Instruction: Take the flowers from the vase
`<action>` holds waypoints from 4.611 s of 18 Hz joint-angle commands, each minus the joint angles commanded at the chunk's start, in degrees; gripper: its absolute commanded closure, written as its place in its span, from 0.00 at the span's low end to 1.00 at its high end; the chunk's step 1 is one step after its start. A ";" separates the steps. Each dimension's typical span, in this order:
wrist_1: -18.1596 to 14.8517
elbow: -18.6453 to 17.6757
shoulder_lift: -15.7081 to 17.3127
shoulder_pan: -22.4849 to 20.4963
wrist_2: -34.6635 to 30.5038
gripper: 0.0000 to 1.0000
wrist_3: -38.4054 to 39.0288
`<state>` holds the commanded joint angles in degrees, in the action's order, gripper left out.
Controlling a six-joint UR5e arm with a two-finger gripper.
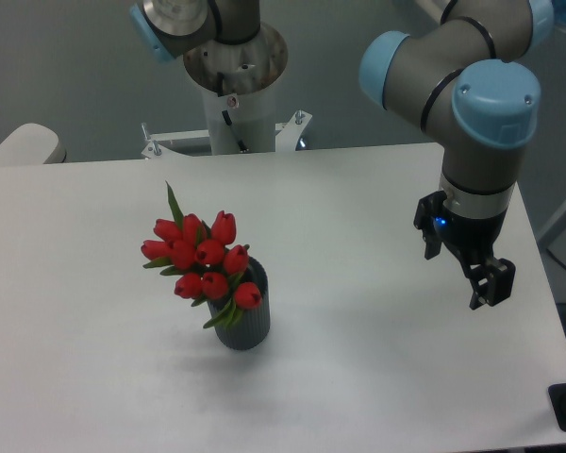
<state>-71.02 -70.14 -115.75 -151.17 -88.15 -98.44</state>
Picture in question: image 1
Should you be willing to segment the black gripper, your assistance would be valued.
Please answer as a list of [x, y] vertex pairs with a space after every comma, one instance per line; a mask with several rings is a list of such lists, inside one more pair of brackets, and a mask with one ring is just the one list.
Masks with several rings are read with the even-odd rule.
[[511, 296], [516, 272], [512, 261], [493, 255], [507, 212], [484, 219], [466, 218], [443, 209], [445, 200], [445, 191], [436, 191], [418, 202], [414, 226], [422, 232], [424, 257], [438, 256], [443, 242], [471, 283], [470, 309], [494, 307]]

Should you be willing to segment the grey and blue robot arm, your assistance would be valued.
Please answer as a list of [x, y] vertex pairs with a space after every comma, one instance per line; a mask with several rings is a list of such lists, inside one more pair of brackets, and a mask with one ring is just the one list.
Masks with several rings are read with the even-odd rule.
[[[257, 1], [139, 1], [130, 17], [151, 54], [181, 59], [202, 90], [211, 151], [274, 152], [271, 90], [288, 49]], [[473, 289], [472, 309], [511, 295], [514, 264], [493, 245], [524, 151], [537, 126], [541, 87], [519, 58], [554, 24], [548, 1], [446, 1], [422, 38], [377, 37], [358, 83], [381, 108], [417, 126], [444, 151], [440, 187], [422, 198], [414, 225], [425, 256], [448, 249]]]

